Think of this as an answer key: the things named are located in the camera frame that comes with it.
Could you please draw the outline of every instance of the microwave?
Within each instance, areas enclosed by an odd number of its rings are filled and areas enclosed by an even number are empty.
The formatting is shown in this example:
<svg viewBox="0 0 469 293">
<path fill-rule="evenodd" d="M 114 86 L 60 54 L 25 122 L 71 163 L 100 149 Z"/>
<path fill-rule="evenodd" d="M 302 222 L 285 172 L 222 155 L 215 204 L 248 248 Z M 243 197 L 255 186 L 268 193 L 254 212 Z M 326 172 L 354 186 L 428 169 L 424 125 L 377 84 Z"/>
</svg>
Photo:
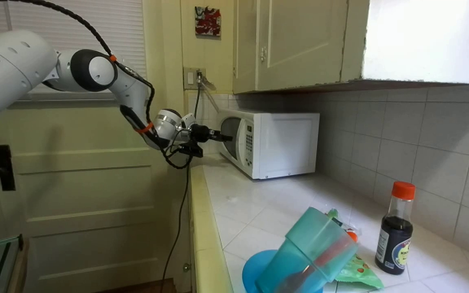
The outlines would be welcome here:
<svg viewBox="0 0 469 293">
<path fill-rule="evenodd" d="M 264 113 L 221 109 L 218 126 L 232 141 L 219 151 L 253 179 L 304 173 L 316 168 L 319 113 Z"/>
</svg>

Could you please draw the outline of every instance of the painting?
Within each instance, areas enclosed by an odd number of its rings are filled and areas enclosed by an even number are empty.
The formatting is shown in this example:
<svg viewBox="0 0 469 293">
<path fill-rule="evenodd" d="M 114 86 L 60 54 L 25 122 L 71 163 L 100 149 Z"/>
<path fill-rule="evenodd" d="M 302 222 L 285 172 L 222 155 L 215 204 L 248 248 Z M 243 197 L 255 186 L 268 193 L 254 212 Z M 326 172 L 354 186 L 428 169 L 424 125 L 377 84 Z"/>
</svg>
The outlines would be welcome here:
<svg viewBox="0 0 469 293">
<path fill-rule="evenodd" d="M 220 9 L 195 6 L 195 35 L 220 37 Z"/>
</svg>

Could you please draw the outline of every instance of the yellow counter trim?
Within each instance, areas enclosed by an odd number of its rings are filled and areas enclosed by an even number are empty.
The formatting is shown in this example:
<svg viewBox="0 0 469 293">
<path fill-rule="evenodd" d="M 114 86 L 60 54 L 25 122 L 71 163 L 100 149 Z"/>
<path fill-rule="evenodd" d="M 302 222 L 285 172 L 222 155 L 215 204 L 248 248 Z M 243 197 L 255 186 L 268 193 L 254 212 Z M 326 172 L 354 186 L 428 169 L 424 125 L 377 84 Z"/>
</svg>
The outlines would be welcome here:
<svg viewBox="0 0 469 293">
<path fill-rule="evenodd" d="M 232 293 L 204 169 L 191 169 L 191 220 L 198 293 Z"/>
</svg>

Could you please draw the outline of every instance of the white tile countertop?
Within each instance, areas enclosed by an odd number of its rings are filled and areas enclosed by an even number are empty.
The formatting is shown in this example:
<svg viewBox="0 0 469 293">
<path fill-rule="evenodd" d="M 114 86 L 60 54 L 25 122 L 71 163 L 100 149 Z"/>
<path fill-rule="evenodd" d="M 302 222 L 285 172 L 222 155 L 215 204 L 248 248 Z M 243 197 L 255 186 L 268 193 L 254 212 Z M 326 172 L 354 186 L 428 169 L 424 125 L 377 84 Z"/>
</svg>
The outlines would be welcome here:
<svg viewBox="0 0 469 293">
<path fill-rule="evenodd" d="M 312 206 L 336 208 L 339 219 L 361 229 L 358 256 L 387 293 L 469 293 L 469 252 L 414 223 L 408 264 L 399 276 L 374 262 L 385 208 L 322 175 L 252 181 L 220 156 L 203 160 L 203 171 L 234 293 L 245 293 L 242 269 L 257 252 L 278 249 L 285 234 Z M 374 291 L 361 283 L 333 282 L 325 293 Z"/>
</svg>

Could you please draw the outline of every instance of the dark liquid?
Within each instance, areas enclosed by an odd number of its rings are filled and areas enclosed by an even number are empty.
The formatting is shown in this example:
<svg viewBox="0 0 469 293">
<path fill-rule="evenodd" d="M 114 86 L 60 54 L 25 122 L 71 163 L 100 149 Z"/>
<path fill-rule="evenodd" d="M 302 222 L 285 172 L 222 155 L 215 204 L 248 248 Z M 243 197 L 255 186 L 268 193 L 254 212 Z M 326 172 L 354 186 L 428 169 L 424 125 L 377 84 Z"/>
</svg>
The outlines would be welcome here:
<svg viewBox="0 0 469 293">
<path fill-rule="evenodd" d="M 392 258 L 392 251 L 394 247 L 406 239 L 412 237 L 414 227 L 412 226 L 412 223 L 405 219 L 401 219 L 400 217 L 385 216 L 381 222 L 381 229 L 388 233 L 388 242 L 385 249 L 384 261 L 380 262 L 376 257 L 376 265 L 389 274 L 400 275 L 403 273 L 404 269 L 397 267 L 396 265 L 393 265 L 393 267 L 390 265 L 390 267 L 388 267 L 386 264 L 387 262 L 394 264 L 394 260 Z"/>
</svg>

